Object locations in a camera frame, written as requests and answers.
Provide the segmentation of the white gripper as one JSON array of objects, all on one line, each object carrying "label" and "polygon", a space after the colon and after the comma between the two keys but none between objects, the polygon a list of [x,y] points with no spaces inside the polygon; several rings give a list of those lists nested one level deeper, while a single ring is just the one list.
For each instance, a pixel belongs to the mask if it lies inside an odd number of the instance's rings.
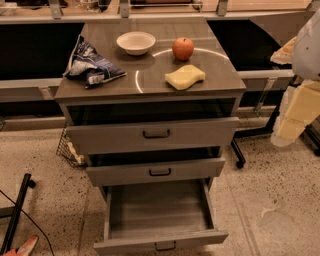
[{"label": "white gripper", "polygon": [[[296,38],[293,37],[275,51],[270,60],[280,65],[291,64],[295,42]],[[280,114],[273,127],[271,143],[278,147],[294,143],[319,115],[319,81],[304,80],[298,87],[289,86],[280,104]]]}]

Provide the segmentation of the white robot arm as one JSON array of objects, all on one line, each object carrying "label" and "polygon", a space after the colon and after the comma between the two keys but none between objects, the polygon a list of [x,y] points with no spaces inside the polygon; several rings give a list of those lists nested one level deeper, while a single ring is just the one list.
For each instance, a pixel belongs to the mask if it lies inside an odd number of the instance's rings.
[{"label": "white robot arm", "polygon": [[320,115],[320,10],[270,60],[291,64],[293,73],[302,79],[297,88],[287,88],[273,127],[271,143],[283,147],[293,143]]}]

